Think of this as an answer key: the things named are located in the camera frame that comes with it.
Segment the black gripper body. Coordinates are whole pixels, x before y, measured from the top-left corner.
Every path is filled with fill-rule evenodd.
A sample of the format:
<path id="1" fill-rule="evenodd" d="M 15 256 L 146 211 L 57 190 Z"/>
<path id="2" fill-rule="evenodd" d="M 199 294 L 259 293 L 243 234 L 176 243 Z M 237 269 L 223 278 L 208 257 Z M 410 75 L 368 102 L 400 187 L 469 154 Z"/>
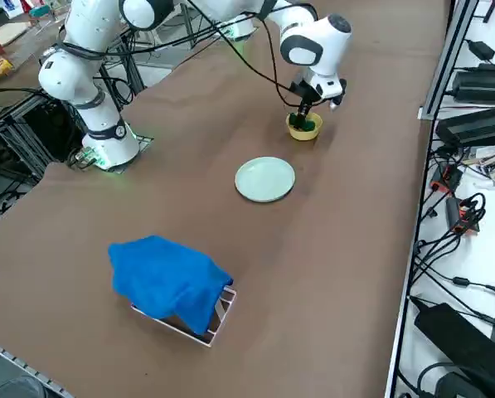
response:
<path id="1" fill-rule="evenodd" d="M 300 98 L 300 105 L 313 106 L 321 101 L 319 93 L 305 80 L 292 81 L 289 89 Z"/>

